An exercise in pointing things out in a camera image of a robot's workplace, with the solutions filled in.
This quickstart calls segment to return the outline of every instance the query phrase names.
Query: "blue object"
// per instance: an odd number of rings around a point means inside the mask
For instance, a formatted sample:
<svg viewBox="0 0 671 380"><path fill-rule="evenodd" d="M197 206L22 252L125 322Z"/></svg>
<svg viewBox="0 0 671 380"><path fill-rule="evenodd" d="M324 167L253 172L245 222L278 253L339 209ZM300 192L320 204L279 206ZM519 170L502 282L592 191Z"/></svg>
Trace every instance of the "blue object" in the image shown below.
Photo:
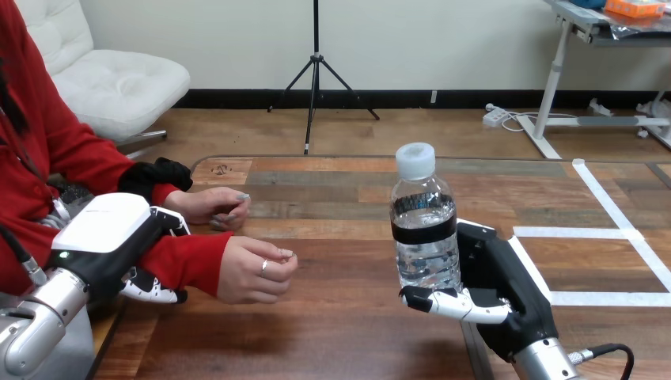
<svg viewBox="0 0 671 380"><path fill-rule="evenodd" d="M606 6L606 0L570 0L576 6L589 8L591 10L600 10Z"/></svg>

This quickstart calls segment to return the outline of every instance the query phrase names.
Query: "plastic bottle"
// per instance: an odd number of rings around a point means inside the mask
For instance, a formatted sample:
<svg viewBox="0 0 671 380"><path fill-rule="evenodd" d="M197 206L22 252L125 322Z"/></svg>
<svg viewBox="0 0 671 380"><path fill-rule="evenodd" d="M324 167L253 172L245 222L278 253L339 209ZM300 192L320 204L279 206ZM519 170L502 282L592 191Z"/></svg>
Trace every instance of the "plastic bottle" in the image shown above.
<svg viewBox="0 0 671 380"><path fill-rule="evenodd" d="M390 216L401 286L460 291L457 209L447 182L435 174L434 148L402 146L396 165Z"/></svg>

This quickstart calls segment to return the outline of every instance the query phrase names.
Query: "white bottle cap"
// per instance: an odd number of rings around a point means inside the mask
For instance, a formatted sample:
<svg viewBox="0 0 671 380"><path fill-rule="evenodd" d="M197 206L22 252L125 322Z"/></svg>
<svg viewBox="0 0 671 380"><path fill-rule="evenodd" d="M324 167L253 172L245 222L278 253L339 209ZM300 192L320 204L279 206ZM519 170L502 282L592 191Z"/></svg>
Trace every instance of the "white bottle cap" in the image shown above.
<svg viewBox="0 0 671 380"><path fill-rule="evenodd" d="M431 177L436 170L436 152L425 142L404 145L396 152L396 166L399 177L406 181Z"/></svg>

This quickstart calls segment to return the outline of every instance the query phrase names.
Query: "desk frame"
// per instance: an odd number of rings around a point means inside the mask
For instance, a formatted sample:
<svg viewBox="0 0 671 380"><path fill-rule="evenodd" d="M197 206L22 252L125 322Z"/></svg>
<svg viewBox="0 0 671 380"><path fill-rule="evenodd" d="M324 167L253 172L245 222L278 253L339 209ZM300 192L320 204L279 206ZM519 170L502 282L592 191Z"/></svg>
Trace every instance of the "desk frame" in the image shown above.
<svg viewBox="0 0 671 380"><path fill-rule="evenodd" d="M527 116L517 117L518 123L524 128L526 134L531 138L531 141L536 145L536 148L544 155L546 158L550 159L560 159L559 154L552 148L550 143L545 139L544 133L546 127L552 126L567 126L567 127L612 127L612 126L627 126L627 127L637 127L644 128L648 130L655 138L657 138L662 144L667 148L671 149L671 121L669 119L663 118L649 118L645 116L635 116L635 117L607 117L607 116L586 116L586 117L577 117L577 118L548 118L550 114L550 108L552 107L552 102L555 98L555 92L557 90L557 85L559 84L559 78L562 74L564 60L567 54L568 40L571 34L575 34L581 40L587 42L588 44L596 44L601 46L632 46L630 41L622 41L622 44L608 44L605 43L603 38L595 36L599 32L599 27L597 25L587 24L587 25L578 25L574 20L571 20L566 16L566 14L558 13L557 21L562 24L562 34L559 39L559 46L557 47L557 53L555 55L555 60L552 62L550 68L550 75L548 77L548 84L545 86L545 93L543 95L543 101L540 104L540 110L538 114L538 119L536 124L534 124L530 118ZM667 46L671 42L671 39L668 41L663 41L660 44ZM645 41L643 44L635 46L656 46L652 44L651 41Z"/></svg>

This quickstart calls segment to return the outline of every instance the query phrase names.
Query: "orange object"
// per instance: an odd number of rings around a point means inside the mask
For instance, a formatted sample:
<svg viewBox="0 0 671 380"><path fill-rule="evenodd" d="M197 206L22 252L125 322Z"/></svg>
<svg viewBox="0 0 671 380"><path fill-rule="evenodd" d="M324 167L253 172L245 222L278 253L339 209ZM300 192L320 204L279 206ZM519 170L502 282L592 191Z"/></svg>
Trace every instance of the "orange object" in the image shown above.
<svg viewBox="0 0 671 380"><path fill-rule="evenodd" d="M605 10L629 17L661 17L665 4L654 0L608 0Z"/></svg>

